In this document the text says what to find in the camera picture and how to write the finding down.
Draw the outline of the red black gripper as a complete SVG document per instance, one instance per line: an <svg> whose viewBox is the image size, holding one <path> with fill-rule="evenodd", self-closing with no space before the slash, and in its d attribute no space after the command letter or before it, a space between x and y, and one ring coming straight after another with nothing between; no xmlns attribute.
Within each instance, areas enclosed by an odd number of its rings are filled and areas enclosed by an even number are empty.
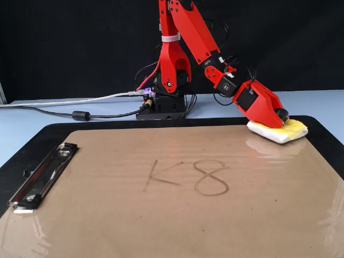
<svg viewBox="0 0 344 258"><path fill-rule="evenodd" d="M271 128L283 126L283 120L275 112L275 109L283 109L279 97L258 80L243 82L234 96L237 108L246 111L249 120Z"/></svg>

